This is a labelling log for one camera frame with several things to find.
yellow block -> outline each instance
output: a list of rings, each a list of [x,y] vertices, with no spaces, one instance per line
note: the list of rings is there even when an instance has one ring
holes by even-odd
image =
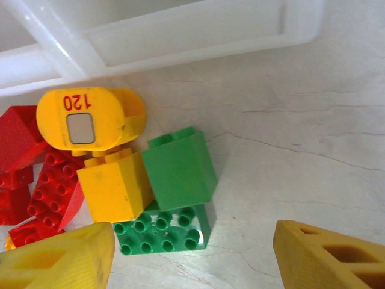
[[[127,143],[146,126],[144,103],[128,89],[52,90],[39,101],[36,116],[43,138],[74,155]]]
[[[8,236],[8,237],[5,238],[4,248],[5,248],[6,251],[11,251],[11,250],[13,250],[13,249],[16,248],[16,247],[14,246],[13,241],[12,241],[12,239],[11,239],[10,236]]]
[[[385,246],[287,220],[273,245],[286,289],[385,288]]]
[[[0,288],[105,288],[115,252],[110,223],[98,223],[0,254]]]
[[[94,222],[134,220],[154,200],[139,152],[124,149],[84,163],[77,173]]]

white plastic tray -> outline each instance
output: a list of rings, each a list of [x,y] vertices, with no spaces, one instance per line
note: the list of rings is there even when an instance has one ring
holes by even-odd
[[[325,0],[2,0],[0,96],[308,42]]]

toy block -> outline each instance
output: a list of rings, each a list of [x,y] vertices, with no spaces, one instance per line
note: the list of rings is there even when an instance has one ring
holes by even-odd
[[[13,242],[12,242],[12,239],[10,236],[6,237],[5,238],[5,244],[4,244],[4,249],[6,251],[11,251],[13,249],[15,249],[16,247],[14,246]]]
[[[211,228],[203,204],[160,211],[156,201],[134,221],[114,224],[124,255],[205,249]]]
[[[110,223],[98,223],[0,254],[0,288],[103,289],[114,258]]]
[[[0,117],[0,173],[41,163],[48,144],[36,123],[36,106],[10,107]]]
[[[48,228],[67,225],[63,223],[63,216],[74,216],[80,207],[69,206],[73,198],[77,201],[79,191],[75,192],[78,183],[76,171],[84,167],[84,162],[79,157],[73,157],[69,152],[58,151],[51,148],[47,153],[42,171],[39,174],[36,189],[28,206],[30,216],[41,219]]]
[[[68,203],[68,209],[64,212],[63,217],[61,218],[61,221],[58,225],[59,231],[63,230],[64,227],[72,221],[76,213],[80,210],[80,207],[82,207],[83,201],[84,194],[80,186],[80,182],[78,181],[75,186],[75,189],[73,190],[70,202]]]
[[[31,200],[28,186],[15,190],[0,190],[0,225],[13,226],[29,218]]]
[[[94,222],[134,220],[154,200],[139,152],[124,149],[84,163],[78,176]]]
[[[211,200],[218,179],[203,133],[192,126],[149,141],[144,165],[163,211]]]
[[[6,188],[15,190],[29,185],[32,182],[34,182],[34,171],[32,166],[0,174],[0,189]]]
[[[146,126],[146,108],[128,89],[85,87],[47,92],[37,107],[37,124],[53,147],[107,151],[137,138]]]
[[[16,228],[10,230],[9,235],[16,248],[31,244],[42,239],[52,237],[57,234],[64,233],[64,231],[57,231],[56,229],[47,228],[43,221],[33,219]]]
[[[273,245],[286,289],[385,288],[385,246],[287,220]]]

white floor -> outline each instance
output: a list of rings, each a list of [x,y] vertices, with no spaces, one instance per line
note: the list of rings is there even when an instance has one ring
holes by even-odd
[[[385,244],[384,1],[330,1],[322,36],[306,45],[80,85],[144,98],[142,148],[184,126],[203,130],[220,177],[207,250],[117,251],[109,288],[283,288],[279,219]],[[0,99],[0,113],[42,93]],[[69,228],[89,221],[83,207]]]

green square brick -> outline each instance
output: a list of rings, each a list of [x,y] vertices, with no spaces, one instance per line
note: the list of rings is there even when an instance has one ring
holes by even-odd
[[[192,126],[149,141],[143,161],[162,211],[211,200],[217,186],[203,133]]]
[[[124,255],[205,249],[211,228],[203,204],[160,211],[156,201],[135,221],[114,223]]]

